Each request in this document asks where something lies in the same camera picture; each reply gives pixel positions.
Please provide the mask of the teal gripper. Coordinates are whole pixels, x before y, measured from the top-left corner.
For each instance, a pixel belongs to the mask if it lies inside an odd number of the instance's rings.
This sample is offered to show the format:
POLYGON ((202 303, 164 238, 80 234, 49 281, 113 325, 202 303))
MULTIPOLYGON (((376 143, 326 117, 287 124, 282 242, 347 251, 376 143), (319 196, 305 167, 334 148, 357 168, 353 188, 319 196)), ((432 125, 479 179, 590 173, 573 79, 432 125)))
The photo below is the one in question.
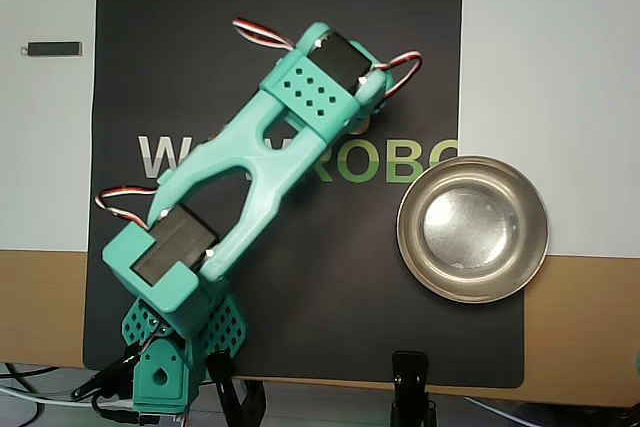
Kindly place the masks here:
POLYGON ((357 109, 353 113, 349 121, 350 130, 366 130, 370 117, 379 113, 385 105, 385 98, 372 98, 372 99, 358 99, 354 97, 357 104, 357 109))

